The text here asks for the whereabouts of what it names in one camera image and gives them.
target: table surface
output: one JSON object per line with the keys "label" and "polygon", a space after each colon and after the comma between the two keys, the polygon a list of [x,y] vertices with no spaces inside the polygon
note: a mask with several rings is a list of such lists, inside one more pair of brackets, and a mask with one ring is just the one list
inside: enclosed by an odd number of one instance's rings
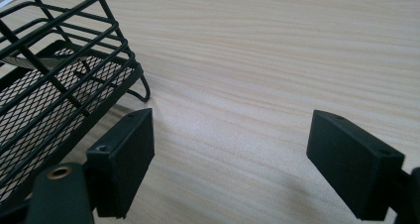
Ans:
{"label": "table surface", "polygon": [[127,219],[97,223],[360,223],[306,157],[314,109],[420,165],[420,0],[107,2],[152,98],[125,95],[65,161],[147,107],[156,156]]}

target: screw hole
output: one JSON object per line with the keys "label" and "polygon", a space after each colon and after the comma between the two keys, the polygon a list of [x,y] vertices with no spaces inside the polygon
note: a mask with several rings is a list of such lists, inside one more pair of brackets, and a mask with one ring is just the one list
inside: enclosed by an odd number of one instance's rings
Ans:
{"label": "screw hole", "polygon": [[96,151],[106,152],[106,151],[108,151],[108,147],[107,146],[99,146],[99,147],[96,148]]}
{"label": "screw hole", "polygon": [[60,179],[65,177],[71,173],[72,169],[70,167],[60,167],[56,168],[53,171],[50,171],[47,174],[47,178],[49,179]]}

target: black metal basket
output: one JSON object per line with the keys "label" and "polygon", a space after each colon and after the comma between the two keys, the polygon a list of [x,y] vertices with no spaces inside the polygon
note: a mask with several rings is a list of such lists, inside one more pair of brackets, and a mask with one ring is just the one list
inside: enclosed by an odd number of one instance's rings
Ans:
{"label": "black metal basket", "polygon": [[[85,12],[92,5],[103,16]],[[43,16],[10,29],[5,21],[25,10]],[[0,62],[9,68],[0,78],[1,210],[25,199],[37,173],[60,162],[124,93],[146,102],[150,90],[105,0],[20,3],[0,13],[0,32],[0,60],[11,61]],[[145,96],[129,90],[138,79]]]}

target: light wood surface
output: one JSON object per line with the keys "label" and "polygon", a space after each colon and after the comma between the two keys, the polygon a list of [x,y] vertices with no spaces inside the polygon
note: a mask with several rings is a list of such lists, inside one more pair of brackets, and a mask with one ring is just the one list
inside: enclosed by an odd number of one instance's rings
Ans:
{"label": "light wood surface", "polygon": [[306,157],[314,109],[420,166],[420,0],[107,2],[152,98],[124,96],[66,161],[146,107],[156,156],[127,219],[97,223],[360,223]]}

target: black plastic part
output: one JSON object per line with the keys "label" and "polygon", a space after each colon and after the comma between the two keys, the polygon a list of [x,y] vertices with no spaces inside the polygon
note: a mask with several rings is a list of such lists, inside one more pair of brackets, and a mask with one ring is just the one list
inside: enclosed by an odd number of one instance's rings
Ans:
{"label": "black plastic part", "polygon": [[417,223],[420,223],[420,168],[415,168],[411,173],[409,190],[414,215]]}
{"label": "black plastic part", "polygon": [[28,214],[29,202],[30,200],[27,199],[19,203],[19,205],[14,206],[13,208],[0,212],[0,223],[24,223]]}
{"label": "black plastic part", "polygon": [[347,119],[314,111],[307,156],[362,220],[383,220],[404,155]]}
{"label": "black plastic part", "polygon": [[395,223],[416,224],[414,205],[411,202],[411,196],[415,190],[410,188],[410,182],[414,176],[401,171],[391,183],[388,192],[389,206],[398,214]]}
{"label": "black plastic part", "polygon": [[46,223],[93,223],[81,165],[61,164],[37,176],[26,224]]}
{"label": "black plastic part", "polygon": [[126,115],[86,155],[92,206],[101,217],[126,217],[155,155],[152,109]]}

